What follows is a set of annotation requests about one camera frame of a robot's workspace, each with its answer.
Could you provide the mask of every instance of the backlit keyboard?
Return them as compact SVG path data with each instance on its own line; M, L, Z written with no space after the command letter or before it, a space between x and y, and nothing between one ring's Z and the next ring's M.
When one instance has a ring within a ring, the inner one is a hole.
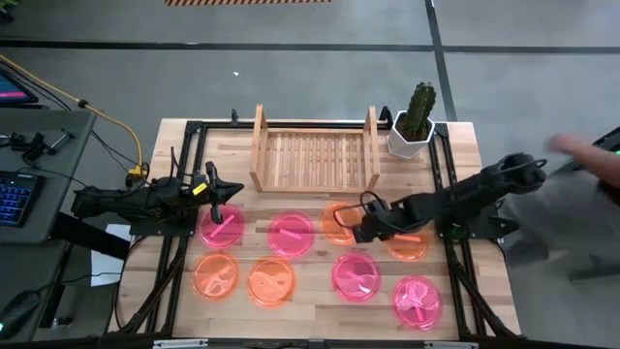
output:
M0 225L23 226L42 183L39 175L0 171Z

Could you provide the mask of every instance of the concrete floor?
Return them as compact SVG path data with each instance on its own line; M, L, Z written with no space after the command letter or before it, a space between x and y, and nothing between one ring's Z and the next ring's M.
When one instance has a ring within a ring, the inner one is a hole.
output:
M612 0L435 0L444 45L617 47L620 3ZM166 8L153 0L30 1L0 36L47 40L242 44L433 44L423 0L334 0L331 4ZM438 88L433 52L277 50L93 50L4 48L2 53L55 85L132 125L151 157L162 117L249 116L257 103L281 118L359 118L367 105L406 107L416 83ZM619 126L618 54L446 53L455 116L473 121L485 164L507 153L546 156L559 131L594 140ZM444 101L433 117L446 120ZM135 155L132 140L98 121L97 132ZM100 187L124 174L89 143L77 178ZM542 340L618 346L620 278L578 285L564 258L509 268L523 333ZM101 303L108 293L97 291ZM82 308L68 333L102 331L107 310Z

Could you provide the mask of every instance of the petri dish lid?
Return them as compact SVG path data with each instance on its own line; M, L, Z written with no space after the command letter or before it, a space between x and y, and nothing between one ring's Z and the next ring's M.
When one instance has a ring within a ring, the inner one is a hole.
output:
M351 205L352 204L345 202L332 202L327 204L323 209L321 215L321 231L329 241L340 245L353 244L356 241L351 229L341 227L333 218L333 212L336 209ZM351 226L361 223L362 215L359 207L342 209L336 214L339 216L338 219L340 222L344 225Z
M278 255L295 258L306 253L314 242L314 223L301 212L281 213L271 221L267 239Z
M405 325L428 330L442 318L443 304L437 287L423 276L405 276L394 288L393 306Z
M214 251L196 263L192 276L192 290L207 301L221 301L236 287L239 264L225 251Z
M345 301L368 301L381 287L381 272L372 257L353 251L336 260L331 269L331 283Z
M396 234L394 238L386 240L384 244L389 254L396 259L413 262L422 258L426 253L429 234L431 233L426 230L409 235Z
M293 297L295 286L293 266L279 256L260 258L248 274L248 294L260 306L284 304Z
M211 211L202 212L198 227L201 241L211 248L227 248L239 241L243 235L243 213L237 206L220 206L224 218L222 224L215 224L211 220Z

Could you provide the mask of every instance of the computer mouse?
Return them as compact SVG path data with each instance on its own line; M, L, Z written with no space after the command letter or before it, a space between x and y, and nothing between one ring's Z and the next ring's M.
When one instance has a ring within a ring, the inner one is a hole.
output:
M37 291L24 291L0 310L0 339L16 335L26 324L30 315L39 305L41 296Z

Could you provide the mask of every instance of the butcher block tabletop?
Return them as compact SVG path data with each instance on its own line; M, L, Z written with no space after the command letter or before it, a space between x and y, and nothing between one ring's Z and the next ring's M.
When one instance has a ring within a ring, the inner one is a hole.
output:
M151 178L168 176L171 165L171 146L176 156L181 151L187 119L162 119L151 160ZM449 139L458 180L478 173L481 158L474 125L469 122L449 122ZM404 196L433 192L431 161L425 149L412 160L403 161L388 154L388 132L379 132L380 177L375 192L388 202ZM191 171L198 137L193 138L188 167ZM438 155L446 175L441 142ZM324 338L324 339L458 339L451 301L446 254L434 227L427 225L420 234L430 240L425 255L417 261L403 262L394 258L387 247L375 240L358 245L337 245L321 232L321 214L334 201L356 203L355 194L295 194L259 193L250 178L252 130L211 129L206 135L204 163L212 161L222 180L240 182L245 188L229 204L241 209L245 221L243 236L227 252L238 261L239 278L236 288L223 301L206 301L192 288L192 276L197 262L213 249L199 238L190 238L179 293L174 337L235 337L235 338ZM292 259L296 288L283 305L273 308L256 305L247 290L250 268L261 257L272 256L267 231L278 213L288 210L303 212L313 221L316 236L311 249L302 257ZM146 238L133 251L122 277L119 294L119 315L123 321L138 310L151 291L159 261L162 238ZM502 252L486 240L472 240L476 276L480 292L509 329L519 333L512 301L511 285ZM176 245L172 247L170 258ZM366 302L349 302L334 292L331 270L341 255L362 250L377 262L382 275L378 293ZM431 329L417 330L403 325L392 306L396 283L407 275L425 276L441 293L443 316ZM462 289L463 302L470 329L474 328L471 300ZM162 326L168 304L169 290L164 294L158 317ZM110 330L115 330L113 322Z

